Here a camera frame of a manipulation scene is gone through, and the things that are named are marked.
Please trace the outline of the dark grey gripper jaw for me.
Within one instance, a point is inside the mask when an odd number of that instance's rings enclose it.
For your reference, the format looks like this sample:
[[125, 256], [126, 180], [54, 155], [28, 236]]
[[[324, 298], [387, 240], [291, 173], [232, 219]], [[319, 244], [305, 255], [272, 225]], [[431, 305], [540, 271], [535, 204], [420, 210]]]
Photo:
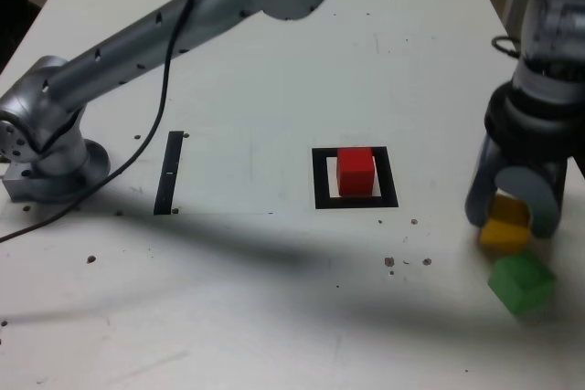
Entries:
[[486, 134], [464, 206], [468, 221], [475, 227], [483, 227], [488, 220], [496, 192], [495, 176], [501, 168], [501, 151]]

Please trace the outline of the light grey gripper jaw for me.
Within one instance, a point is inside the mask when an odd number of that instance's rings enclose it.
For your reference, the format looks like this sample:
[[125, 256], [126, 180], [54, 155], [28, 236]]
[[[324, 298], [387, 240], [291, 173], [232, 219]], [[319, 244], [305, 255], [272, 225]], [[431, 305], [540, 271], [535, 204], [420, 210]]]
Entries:
[[567, 172], [566, 161], [535, 166], [507, 166], [495, 177], [499, 189], [524, 202], [529, 229], [536, 238], [551, 238], [559, 225]]

